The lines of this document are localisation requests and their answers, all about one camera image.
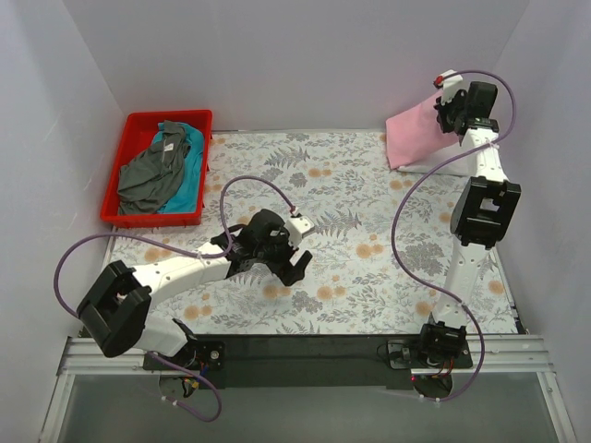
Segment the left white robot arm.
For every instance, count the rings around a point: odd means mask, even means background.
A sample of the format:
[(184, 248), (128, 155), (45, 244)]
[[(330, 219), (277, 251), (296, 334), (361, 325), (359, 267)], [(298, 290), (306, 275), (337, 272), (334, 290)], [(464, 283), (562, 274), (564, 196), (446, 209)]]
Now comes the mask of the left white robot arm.
[(310, 218), (296, 214), (284, 220), (260, 210), (248, 224), (238, 224), (196, 251), (134, 267), (109, 263), (79, 303), (76, 313), (103, 355), (112, 358), (135, 348), (156, 352), (178, 369), (197, 356), (196, 336), (182, 321), (153, 317), (159, 303), (202, 284), (223, 281), (266, 266), (285, 287), (302, 281), (312, 259), (300, 251), (314, 232)]

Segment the pink t shirt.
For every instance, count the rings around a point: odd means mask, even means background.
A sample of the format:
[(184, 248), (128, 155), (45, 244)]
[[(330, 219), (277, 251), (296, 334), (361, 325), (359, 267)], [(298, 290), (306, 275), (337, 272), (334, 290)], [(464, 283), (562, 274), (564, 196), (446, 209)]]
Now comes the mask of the pink t shirt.
[(386, 121), (386, 156), (391, 169), (425, 172), (460, 151), (458, 137), (444, 134), (434, 106), (436, 92)]

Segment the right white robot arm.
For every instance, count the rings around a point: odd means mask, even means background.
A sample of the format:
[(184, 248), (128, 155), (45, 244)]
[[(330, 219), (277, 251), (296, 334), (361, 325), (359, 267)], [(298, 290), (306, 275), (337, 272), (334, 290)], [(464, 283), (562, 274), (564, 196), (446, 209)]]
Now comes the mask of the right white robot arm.
[(471, 302), (476, 280), (490, 250), (505, 236), (521, 196), (521, 187), (510, 182), (501, 166), (498, 122), (490, 117), (498, 88), (462, 77), (440, 76), (435, 86), (441, 96), (434, 105), (444, 133), (458, 137), (460, 147), (475, 165), (453, 209), (450, 221), (451, 265), (444, 293), (419, 333), (417, 353), (428, 366), (449, 366), (468, 354), (464, 306)]

